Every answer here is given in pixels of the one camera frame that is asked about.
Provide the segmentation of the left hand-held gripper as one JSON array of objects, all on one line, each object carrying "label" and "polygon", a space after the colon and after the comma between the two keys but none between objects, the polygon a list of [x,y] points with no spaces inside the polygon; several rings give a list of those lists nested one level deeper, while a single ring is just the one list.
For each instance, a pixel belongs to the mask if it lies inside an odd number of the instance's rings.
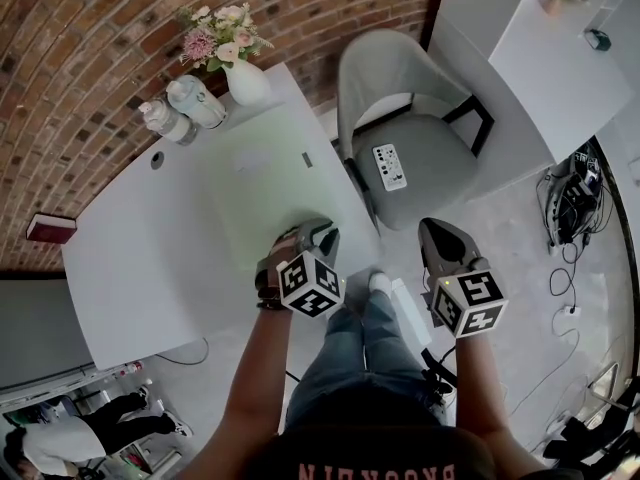
[{"label": "left hand-held gripper", "polygon": [[277,267],[282,305],[311,318],[339,308],[346,286],[335,270],[339,229],[331,219],[309,219],[298,226],[296,240],[298,255]]}]

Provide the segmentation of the pale green folder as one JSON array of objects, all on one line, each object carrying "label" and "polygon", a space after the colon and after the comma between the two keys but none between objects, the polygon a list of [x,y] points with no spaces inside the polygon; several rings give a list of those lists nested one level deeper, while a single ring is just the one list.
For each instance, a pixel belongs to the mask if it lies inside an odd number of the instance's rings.
[{"label": "pale green folder", "polygon": [[281,104],[216,136],[201,156],[237,268],[251,271],[286,230],[314,218],[340,232],[343,276],[379,260],[379,234],[330,142],[310,115]]}]

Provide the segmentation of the person's left forearm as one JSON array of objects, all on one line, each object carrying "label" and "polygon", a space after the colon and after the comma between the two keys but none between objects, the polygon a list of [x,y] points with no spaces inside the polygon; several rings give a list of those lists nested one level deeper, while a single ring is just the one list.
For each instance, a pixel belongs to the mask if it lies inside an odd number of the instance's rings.
[{"label": "person's left forearm", "polygon": [[178,480],[237,480],[278,432],[292,312],[261,309],[215,432]]}]

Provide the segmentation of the person's right forearm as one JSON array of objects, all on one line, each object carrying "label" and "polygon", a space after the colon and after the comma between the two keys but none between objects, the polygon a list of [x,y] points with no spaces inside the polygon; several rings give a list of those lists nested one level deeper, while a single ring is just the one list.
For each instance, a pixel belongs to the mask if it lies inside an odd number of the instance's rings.
[{"label": "person's right forearm", "polygon": [[456,341],[456,426],[486,447],[500,480],[518,480],[546,468],[527,452],[509,428],[502,388],[488,335]]}]

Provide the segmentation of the person's right white shoe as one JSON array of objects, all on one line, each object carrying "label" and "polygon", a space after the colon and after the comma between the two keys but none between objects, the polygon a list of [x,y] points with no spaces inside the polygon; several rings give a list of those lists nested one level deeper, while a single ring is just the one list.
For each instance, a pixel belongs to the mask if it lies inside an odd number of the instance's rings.
[{"label": "person's right white shoe", "polygon": [[381,271],[375,271],[370,275],[368,288],[371,293],[381,292],[387,297],[390,297],[393,291],[392,281]]}]

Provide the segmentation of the grey upholstered chair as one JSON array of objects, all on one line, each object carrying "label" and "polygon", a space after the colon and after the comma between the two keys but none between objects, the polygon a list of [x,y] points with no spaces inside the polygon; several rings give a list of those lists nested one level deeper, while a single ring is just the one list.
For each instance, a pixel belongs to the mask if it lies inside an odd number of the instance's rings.
[{"label": "grey upholstered chair", "polygon": [[[436,110],[408,111],[355,135],[368,110],[401,94],[423,96]],[[462,200],[477,179],[478,156],[493,124],[481,101],[401,32],[367,32],[340,58],[341,157],[375,225],[402,230]],[[407,180],[403,189],[387,192],[383,186],[372,148],[384,144],[395,146]]]}]

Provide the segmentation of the white remote control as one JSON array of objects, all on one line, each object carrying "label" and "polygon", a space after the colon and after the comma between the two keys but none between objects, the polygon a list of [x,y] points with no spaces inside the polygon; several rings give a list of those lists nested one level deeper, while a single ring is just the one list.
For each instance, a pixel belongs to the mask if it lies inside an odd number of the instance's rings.
[{"label": "white remote control", "polygon": [[372,148],[372,152],[385,190],[392,192],[405,188],[407,180],[395,146],[376,146]]}]

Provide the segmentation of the white vase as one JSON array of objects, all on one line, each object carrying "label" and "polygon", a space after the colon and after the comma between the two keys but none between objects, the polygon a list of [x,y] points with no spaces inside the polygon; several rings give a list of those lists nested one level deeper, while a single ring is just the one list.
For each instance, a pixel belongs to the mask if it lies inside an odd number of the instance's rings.
[{"label": "white vase", "polygon": [[222,66],[231,97],[241,106],[257,105],[271,96],[271,86],[264,71],[248,61],[238,59],[230,67]]}]

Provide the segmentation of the white desk with drawers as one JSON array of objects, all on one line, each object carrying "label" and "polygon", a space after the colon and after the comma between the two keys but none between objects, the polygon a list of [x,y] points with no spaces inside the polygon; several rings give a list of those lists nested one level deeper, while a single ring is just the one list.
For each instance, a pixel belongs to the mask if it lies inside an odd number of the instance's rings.
[{"label": "white desk with drawers", "polygon": [[255,268],[241,270],[230,256],[201,156],[216,136],[281,104],[310,115],[330,142],[287,66],[277,64],[266,76],[272,92],[261,105],[242,107],[226,98],[223,124],[201,130],[187,146],[157,141],[78,217],[62,254],[98,368],[248,324]]}]

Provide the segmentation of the clear bottle with pink lid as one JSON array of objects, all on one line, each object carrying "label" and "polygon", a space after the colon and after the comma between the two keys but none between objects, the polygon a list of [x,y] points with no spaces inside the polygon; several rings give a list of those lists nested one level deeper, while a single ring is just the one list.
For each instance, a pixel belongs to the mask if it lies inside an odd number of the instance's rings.
[{"label": "clear bottle with pink lid", "polygon": [[197,128],[193,121],[164,99],[145,101],[138,110],[145,127],[166,140],[181,146],[187,146],[195,140]]}]

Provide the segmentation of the white shelf desk unit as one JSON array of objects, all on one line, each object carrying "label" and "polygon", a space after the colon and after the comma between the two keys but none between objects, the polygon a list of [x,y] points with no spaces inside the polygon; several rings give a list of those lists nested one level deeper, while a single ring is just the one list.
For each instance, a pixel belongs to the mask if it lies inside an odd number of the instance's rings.
[{"label": "white shelf desk unit", "polygon": [[631,100],[609,52],[585,33],[623,0],[441,0],[429,43],[495,123],[469,196],[481,198],[565,160]]}]

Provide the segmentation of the person's black shirt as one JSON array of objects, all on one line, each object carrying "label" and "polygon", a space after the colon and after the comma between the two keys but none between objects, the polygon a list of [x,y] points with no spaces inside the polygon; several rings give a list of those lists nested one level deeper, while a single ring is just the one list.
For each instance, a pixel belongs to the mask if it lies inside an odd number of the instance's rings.
[{"label": "person's black shirt", "polygon": [[242,480],[496,480],[473,434],[443,425],[300,426],[271,440]]}]

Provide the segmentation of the small green clock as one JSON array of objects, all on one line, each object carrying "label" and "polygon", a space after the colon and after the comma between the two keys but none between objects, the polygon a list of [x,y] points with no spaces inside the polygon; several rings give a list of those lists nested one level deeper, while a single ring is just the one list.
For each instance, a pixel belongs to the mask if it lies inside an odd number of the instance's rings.
[{"label": "small green clock", "polygon": [[589,29],[584,33],[584,38],[592,49],[606,52],[611,48],[609,36],[601,30]]}]

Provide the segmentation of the dark red book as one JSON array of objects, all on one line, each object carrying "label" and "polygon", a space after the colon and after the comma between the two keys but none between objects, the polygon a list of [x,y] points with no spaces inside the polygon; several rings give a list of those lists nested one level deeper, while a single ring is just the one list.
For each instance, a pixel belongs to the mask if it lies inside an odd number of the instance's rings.
[{"label": "dark red book", "polygon": [[76,230],[74,219],[36,213],[26,229],[25,238],[34,242],[64,245]]}]

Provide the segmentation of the grey refrigerator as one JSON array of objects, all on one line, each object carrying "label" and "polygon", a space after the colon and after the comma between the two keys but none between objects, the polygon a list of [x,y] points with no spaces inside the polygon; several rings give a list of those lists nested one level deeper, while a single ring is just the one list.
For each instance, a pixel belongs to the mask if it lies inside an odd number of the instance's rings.
[{"label": "grey refrigerator", "polygon": [[0,394],[93,365],[65,279],[0,279]]}]

